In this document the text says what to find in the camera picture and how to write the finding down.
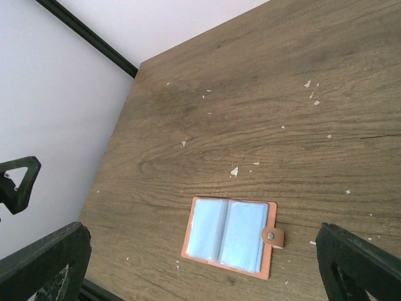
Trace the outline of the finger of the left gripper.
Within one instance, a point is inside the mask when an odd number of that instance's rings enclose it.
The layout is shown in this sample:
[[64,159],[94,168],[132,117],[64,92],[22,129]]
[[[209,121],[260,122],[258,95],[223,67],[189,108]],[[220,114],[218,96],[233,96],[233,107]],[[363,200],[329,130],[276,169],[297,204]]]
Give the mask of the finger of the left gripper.
[[[17,186],[7,175],[7,172],[22,167],[27,170],[20,185]],[[41,163],[35,156],[22,157],[1,163],[1,203],[5,205],[11,214],[16,215],[28,207],[34,182],[40,169]]]

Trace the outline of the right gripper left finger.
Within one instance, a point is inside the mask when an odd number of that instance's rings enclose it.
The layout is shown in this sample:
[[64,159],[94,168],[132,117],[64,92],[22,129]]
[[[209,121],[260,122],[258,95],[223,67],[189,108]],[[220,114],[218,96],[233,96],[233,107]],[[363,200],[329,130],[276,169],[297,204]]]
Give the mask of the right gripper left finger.
[[1,260],[1,300],[77,300],[91,255],[90,232],[70,223]]

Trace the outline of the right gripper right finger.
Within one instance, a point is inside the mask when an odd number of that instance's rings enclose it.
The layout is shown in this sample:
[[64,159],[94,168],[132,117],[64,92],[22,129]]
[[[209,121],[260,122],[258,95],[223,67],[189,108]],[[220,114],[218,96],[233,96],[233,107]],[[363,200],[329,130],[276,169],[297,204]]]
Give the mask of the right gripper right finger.
[[316,237],[318,268],[329,300],[400,300],[400,259],[335,225]]

